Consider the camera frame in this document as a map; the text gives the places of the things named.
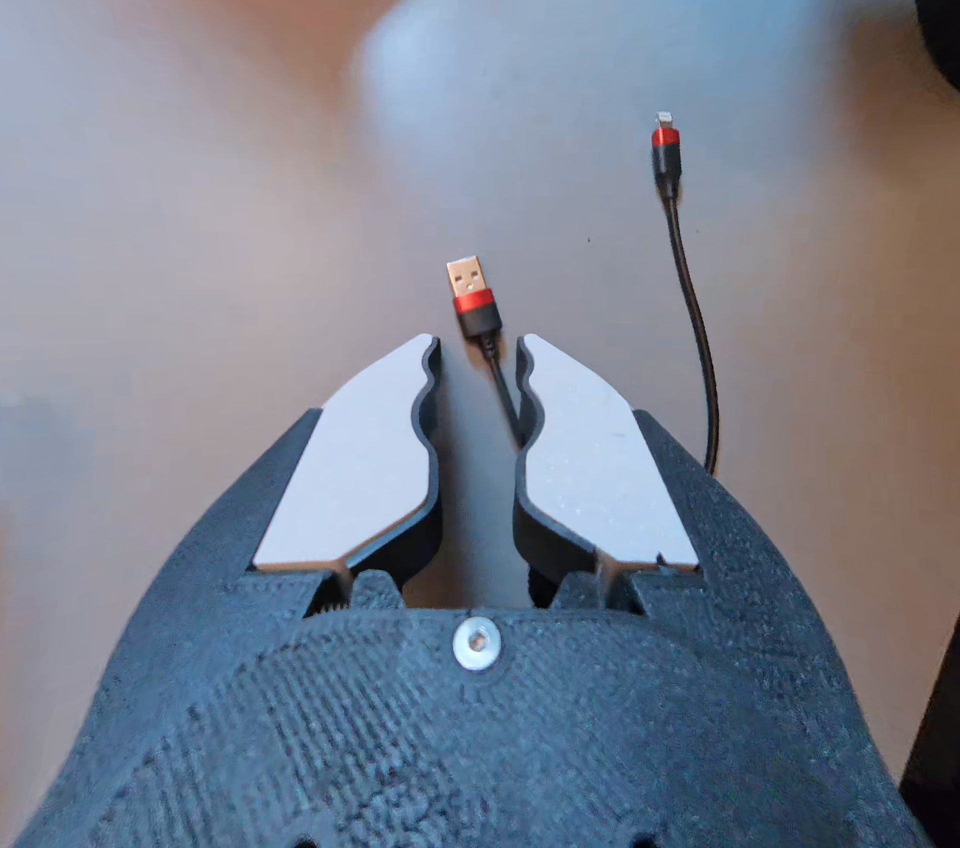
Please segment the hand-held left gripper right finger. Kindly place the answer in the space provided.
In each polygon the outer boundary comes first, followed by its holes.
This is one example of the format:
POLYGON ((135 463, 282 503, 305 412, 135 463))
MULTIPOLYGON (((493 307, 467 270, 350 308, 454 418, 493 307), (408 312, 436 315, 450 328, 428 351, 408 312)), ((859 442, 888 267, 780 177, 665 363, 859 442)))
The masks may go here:
POLYGON ((558 586, 637 572, 691 574, 700 560, 628 401, 536 334, 517 342, 515 543, 558 586))

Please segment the black usb cable red ends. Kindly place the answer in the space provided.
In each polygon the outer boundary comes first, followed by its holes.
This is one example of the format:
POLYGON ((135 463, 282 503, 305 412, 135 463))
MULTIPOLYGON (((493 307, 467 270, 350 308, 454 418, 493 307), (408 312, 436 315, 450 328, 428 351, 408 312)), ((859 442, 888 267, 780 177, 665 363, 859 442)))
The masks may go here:
MULTIPOLYGON (((682 239, 680 201, 682 189, 681 136, 674 117, 667 111, 656 116, 651 135, 651 160, 654 186, 664 217, 671 253, 693 332, 702 371, 706 412, 706 435, 703 468, 714 476, 719 460, 721 415, 714 359, 706 322, 690 275, 690 266, 682 239)), ((480 351, 496 386, 503 413, 510 425, 516 447, 522 448, 529 438, 519 410, 514 404, 500 363, 502 319, 494 292, 489 288, 477 256, 450 262, 447 276, 453 308, 462 337, 480 351)))

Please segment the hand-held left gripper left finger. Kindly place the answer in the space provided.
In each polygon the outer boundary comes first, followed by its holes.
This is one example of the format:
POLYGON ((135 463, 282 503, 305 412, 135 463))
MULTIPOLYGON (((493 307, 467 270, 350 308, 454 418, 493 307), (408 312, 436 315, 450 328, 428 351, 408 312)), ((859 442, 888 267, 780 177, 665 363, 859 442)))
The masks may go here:
POLYGON ((431 442, 440 361, 439 338, 419 334, 327 400, 254 569, 328 570, 346 588, 375 569, 402 589, 429 564, 443 536, 431 442))

